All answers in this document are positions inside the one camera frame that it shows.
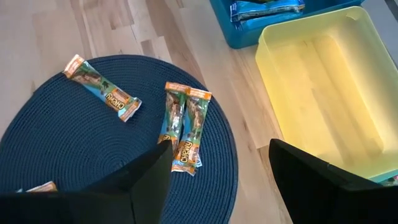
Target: navy blue round rug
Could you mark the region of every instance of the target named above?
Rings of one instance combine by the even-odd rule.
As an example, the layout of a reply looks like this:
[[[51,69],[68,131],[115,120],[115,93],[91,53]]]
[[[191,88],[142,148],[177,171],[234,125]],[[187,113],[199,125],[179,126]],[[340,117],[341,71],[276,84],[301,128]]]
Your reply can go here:
[[[142,100],[123,123],[80,84],[55,75],[35,91],[0,143],[0,192],[30,189],[50,180],[76,191],[154,147],[165,110],[165,82],[205,87],[183,70],[138,55],[96,58],[104,77]],[[200,145],[203,167],[192,177],[172,173],[162,223],[227,223],[234,206],[238,160],[231,128],[210,101]]]

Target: wooden floor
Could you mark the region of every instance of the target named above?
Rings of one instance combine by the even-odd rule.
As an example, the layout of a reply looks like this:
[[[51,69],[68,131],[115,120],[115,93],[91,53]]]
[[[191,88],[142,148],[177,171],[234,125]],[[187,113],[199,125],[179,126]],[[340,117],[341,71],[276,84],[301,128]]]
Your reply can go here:
[[[231,223],[291,223],[267,159],[280,131],[255,51],[227,46],[208,0],[0,0],[0,133],[75,54],[159,58],[206,85],[229,119],[239,157]]]

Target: plastic storage container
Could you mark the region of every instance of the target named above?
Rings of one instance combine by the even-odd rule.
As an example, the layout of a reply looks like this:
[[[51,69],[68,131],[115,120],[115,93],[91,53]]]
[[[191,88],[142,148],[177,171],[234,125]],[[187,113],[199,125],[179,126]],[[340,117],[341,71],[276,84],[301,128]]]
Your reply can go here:
[[[266,27],[256,62],[286,142],[376,182],[398,174],[398,70],[363,8]]]
[[[305,9],[303,15],[294,19],[301,19],[324,12],[330,12],[350,6],[359,6],[364,0],[304,0]],[[236,30],[230,21],[229,6],[233,0],[210,0],[213,10],[217,16],[218,23],[224,33],[228,45],[234,49],[240,49],[258,43],[264,27],[285,21],[270,21],[264,27],[253,30]]]

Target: round mat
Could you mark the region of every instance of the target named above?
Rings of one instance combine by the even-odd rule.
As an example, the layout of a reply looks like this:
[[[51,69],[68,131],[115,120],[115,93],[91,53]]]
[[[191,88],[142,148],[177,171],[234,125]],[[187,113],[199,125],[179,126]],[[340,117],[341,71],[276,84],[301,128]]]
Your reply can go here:
[[[123,123],[80,84],[61,73],[52,77],[35,91],[1,140],[0,192],[27,190],[50,180],[61,191],[80,190],[156,145],[166,81],[205,90],[183,70],[149,57],[118,55],[89,63],[140,98],[141,108]],[[208,107],[199,153],[203,167],[194,177],[172,173],[162,223],[228,222],[238,162],[231,128],[215,98]]]

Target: blue package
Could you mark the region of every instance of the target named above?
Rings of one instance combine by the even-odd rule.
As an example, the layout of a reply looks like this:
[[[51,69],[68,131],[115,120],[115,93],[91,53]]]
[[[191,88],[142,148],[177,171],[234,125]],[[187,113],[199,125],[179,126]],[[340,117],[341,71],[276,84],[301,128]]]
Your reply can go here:
[[[255,19],[249,19],[246,21],[234,22],[234,26],[237,30],[253,30],[264,27],[267,24],[273,24],[276,22],[282,22],[295,17],[302,16],[303,12],[285,12],[281,14],[258,17]]]
[[[264,4],[236,1],[232,3],[229,9],[231,11],[231,22],[238,22],[283,12],[299,13],[304,6],[304,0],[278,0]]]

